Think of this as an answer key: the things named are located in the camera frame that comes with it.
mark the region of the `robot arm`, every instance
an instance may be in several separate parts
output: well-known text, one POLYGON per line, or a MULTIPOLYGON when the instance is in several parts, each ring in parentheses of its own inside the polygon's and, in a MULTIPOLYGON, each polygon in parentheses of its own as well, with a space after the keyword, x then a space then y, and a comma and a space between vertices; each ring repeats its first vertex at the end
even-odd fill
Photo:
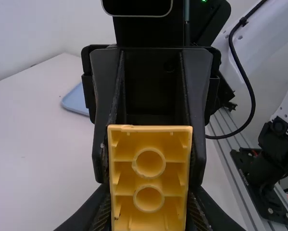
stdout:
MULTIPOLYGON (((229 33, 236 24, 220 33, 212 44, 221 51, 220 71, 233 91, 244 85, 228 45, 229 33)), ((263 61, 288 43, 288 0, 268 0, 237 30, 233 42, 246 74, 251 76, 263 61)))

